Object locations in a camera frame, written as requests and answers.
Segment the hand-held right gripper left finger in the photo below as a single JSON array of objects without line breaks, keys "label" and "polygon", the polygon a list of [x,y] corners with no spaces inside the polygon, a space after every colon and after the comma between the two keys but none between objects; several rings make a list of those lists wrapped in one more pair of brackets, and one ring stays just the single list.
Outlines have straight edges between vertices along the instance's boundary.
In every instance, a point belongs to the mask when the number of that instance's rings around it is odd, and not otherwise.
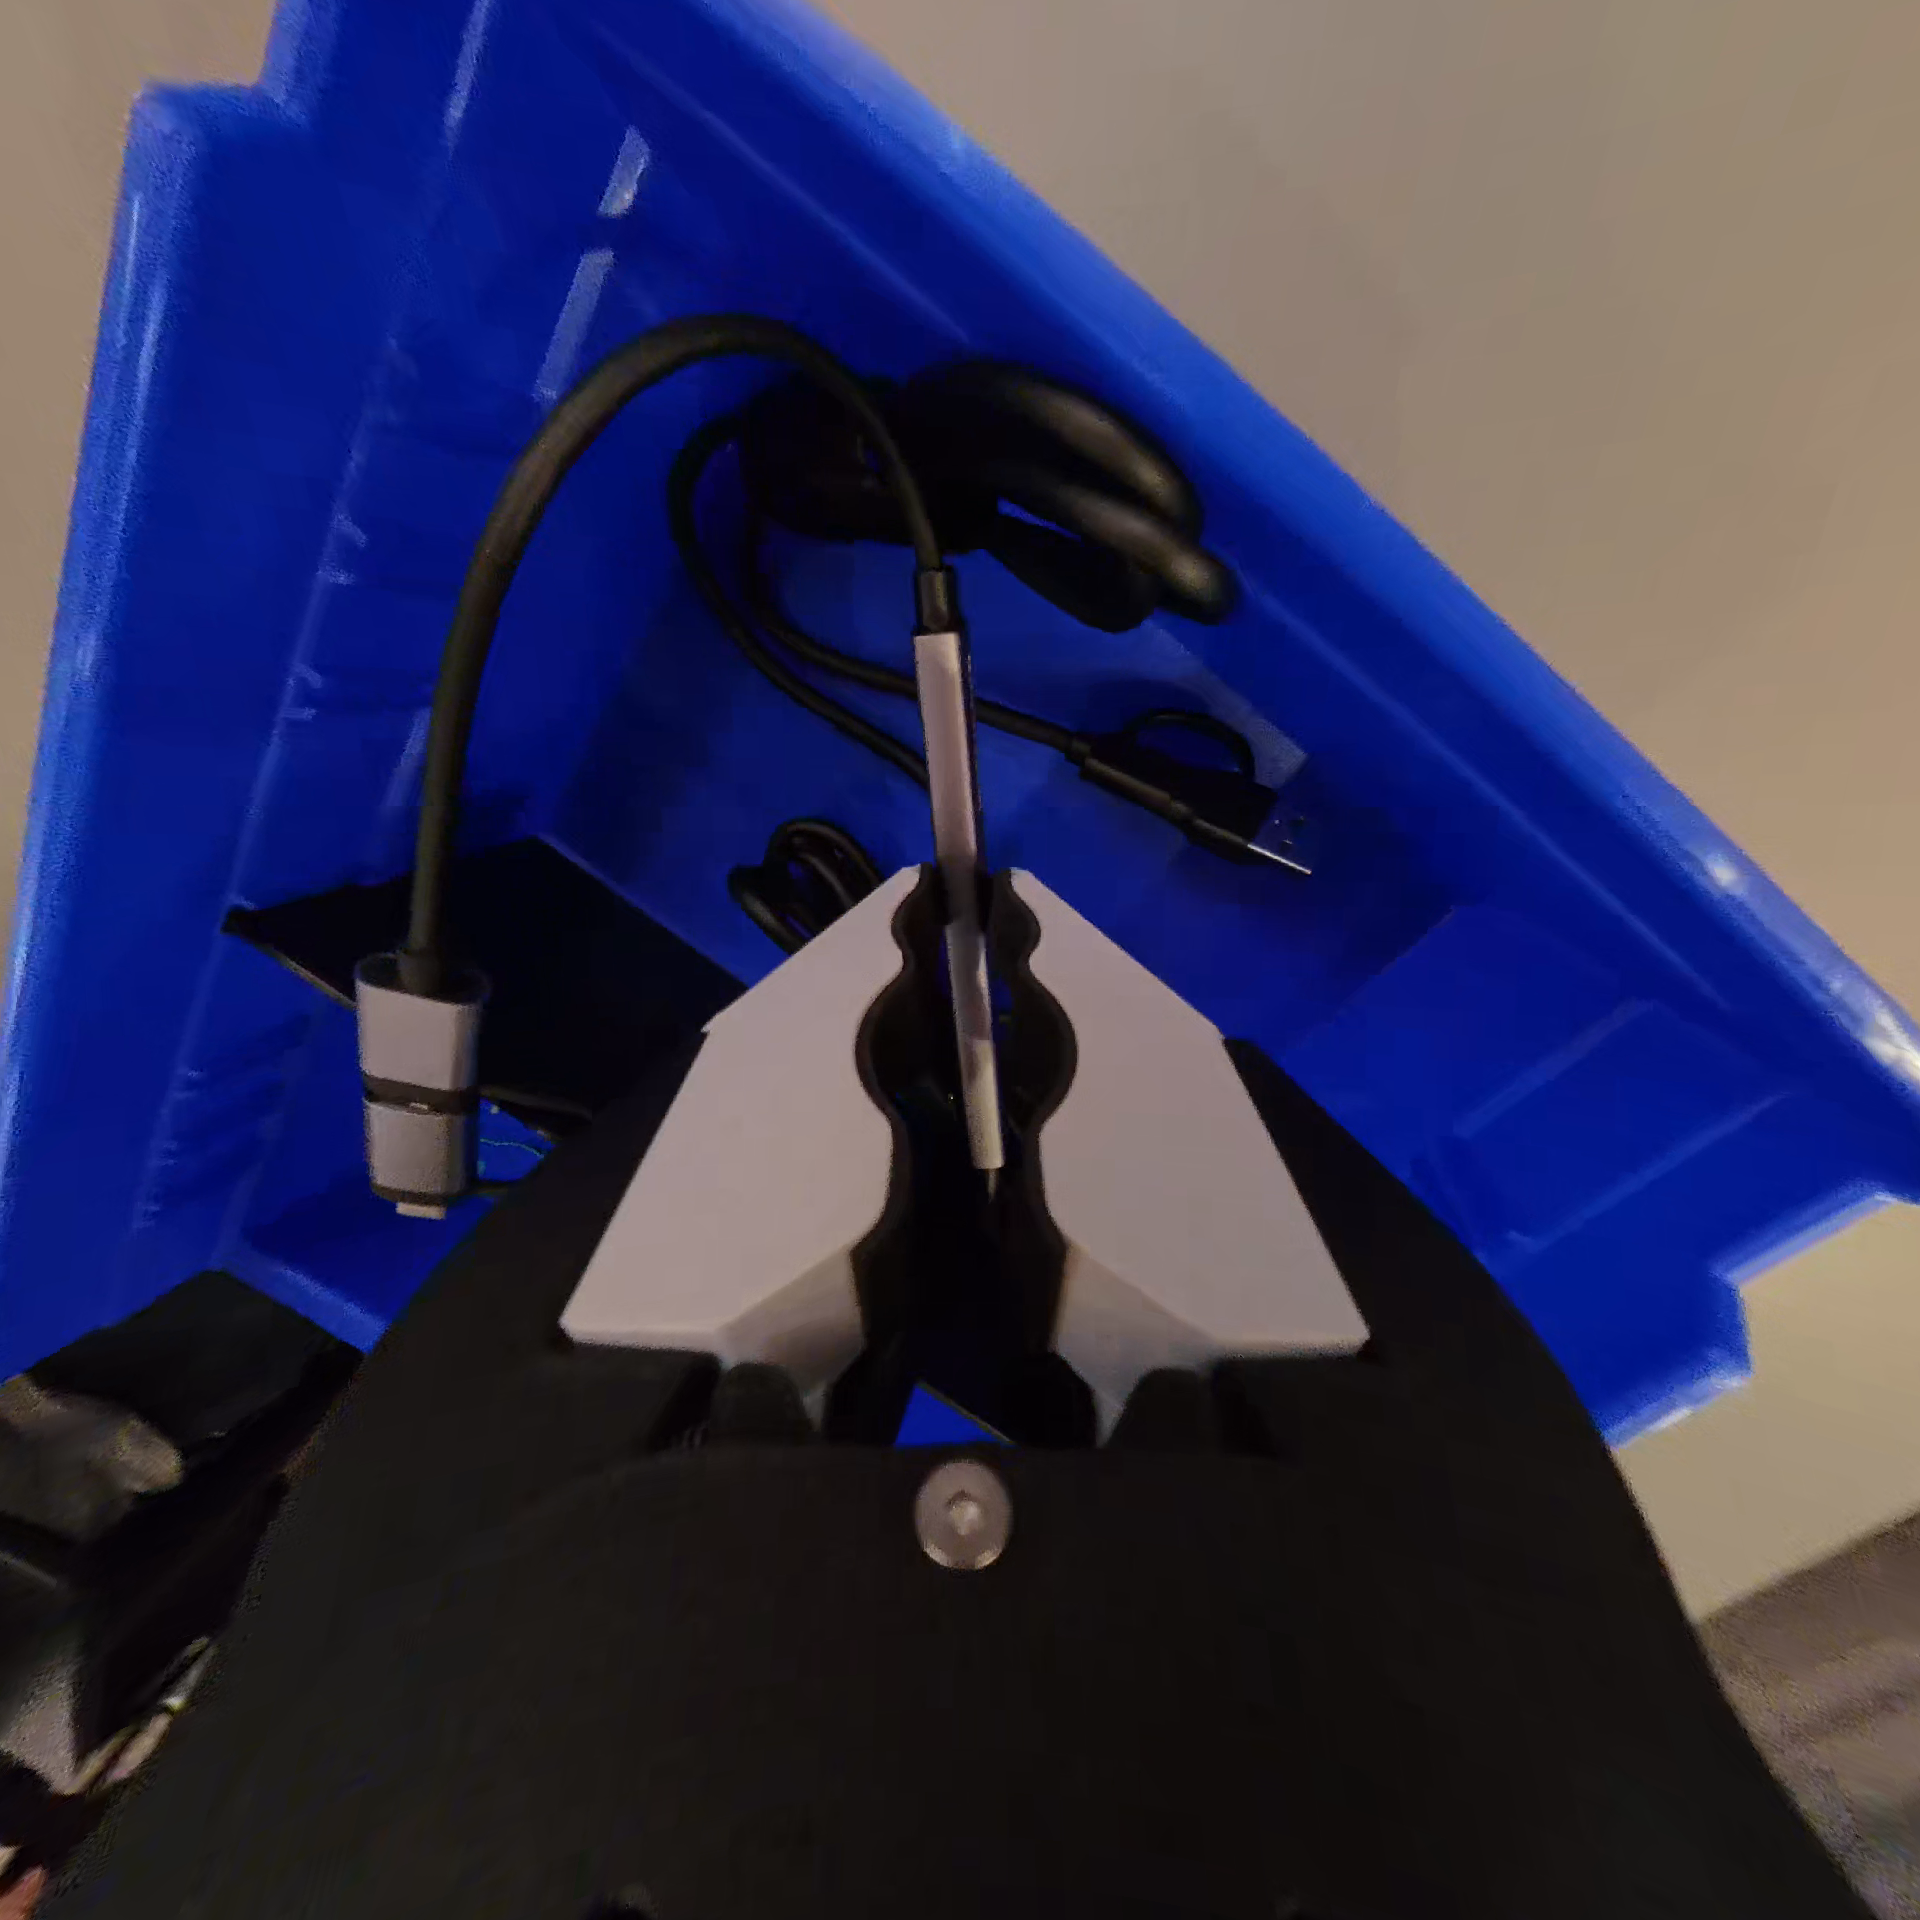
[{"label": "hand-held right gripper left finger", "polygon": [[774,1364],[806,1412],[864,1349],[851,1251],[893,1132],[856,1034],[902,971],[899,868],[714,1016],[560,1319],[577,1346]]}]

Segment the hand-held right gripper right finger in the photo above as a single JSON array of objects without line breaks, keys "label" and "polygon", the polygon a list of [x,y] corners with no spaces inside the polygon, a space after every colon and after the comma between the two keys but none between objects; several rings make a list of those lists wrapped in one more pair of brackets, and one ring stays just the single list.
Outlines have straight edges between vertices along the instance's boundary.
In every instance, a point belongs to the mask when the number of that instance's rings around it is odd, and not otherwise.
[{"label": "hand-held right gripper right finger", "polygon": [[1094,1421],[1160,1369],[1358,1356],[1369,1329],[1223,1034],[1037,875],[1010,880],[1071,1031],[1037,1162],[1064,1249],[1048,1345]]}]

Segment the black cable wide grey plug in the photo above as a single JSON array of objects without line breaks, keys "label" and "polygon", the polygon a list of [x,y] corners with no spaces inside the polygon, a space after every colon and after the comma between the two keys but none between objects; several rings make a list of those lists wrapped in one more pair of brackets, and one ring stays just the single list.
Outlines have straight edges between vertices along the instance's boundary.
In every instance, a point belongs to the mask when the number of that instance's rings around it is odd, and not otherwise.
[{"label": "black cable wide grey plug", "polygon": [[913,639],[965,639],[957,583],[893,427],[882,420],[872,391],[800,329],[743,313],[669,321],[607,352],[549,407],[486,512],[451,604],[426,711],[401,944],[358,963],[352,979],[368,1180],[401,1213],[442,1216],[474,1184],[477,1036],[486,993],[451,964],[447,896],[472,715],[499,610],[545,507],[616,413],[686,368],[727,357],[798,371],[865,432],[917,562]]}]

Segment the blue plastic bin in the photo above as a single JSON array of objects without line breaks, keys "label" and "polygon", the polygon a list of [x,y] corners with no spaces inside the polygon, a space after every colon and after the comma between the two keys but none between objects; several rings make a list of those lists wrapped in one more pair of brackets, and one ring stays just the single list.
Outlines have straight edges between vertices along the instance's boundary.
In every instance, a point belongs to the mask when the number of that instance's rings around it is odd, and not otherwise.
[{"label": "blue plastic bin", "polygon": [[352,1003],[227,920],[414,864],[472,541],[545,410],[678,316],[1042,368],[1168,443],[1231,621],[1102,640],[985,560],[983,691],[1199,704],[1245,868],[983,736],[995,863],[1258,1044],[1470,1244],[1606,1439],[1745,1372],[1737,1284],[1914,1203],[1914,1031],[1443,564],[805,8],[281,4],[127,123],[15,880],[3,1372],[223,1268],[368,1346],[474,1218],[371,1199]]}]

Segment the black plastic bin divider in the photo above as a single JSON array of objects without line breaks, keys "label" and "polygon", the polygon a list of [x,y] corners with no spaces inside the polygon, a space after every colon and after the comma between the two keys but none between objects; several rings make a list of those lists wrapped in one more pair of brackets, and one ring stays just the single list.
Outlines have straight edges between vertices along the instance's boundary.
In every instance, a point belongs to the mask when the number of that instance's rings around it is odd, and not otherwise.
[{"label": "black plastic bin divider", "polygon": [[[352,971],[401,944],[411,873],[230,905],[223,933],[352,1007]],[[557,1141],[619,1103],[736,999],[736,976],[539,836],[457,858],[447,928],[488,984],[482,1098]]]}]

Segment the black battery charger case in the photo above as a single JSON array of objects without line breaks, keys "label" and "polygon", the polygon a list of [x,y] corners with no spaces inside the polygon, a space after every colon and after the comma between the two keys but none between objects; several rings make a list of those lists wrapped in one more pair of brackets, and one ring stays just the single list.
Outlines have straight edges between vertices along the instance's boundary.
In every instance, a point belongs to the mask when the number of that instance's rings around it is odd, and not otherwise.
[{"label": "black battery charger case", "polygon": [[162,1740],[361,1357],[206,1271],[3,1380],[3,1893]]}]

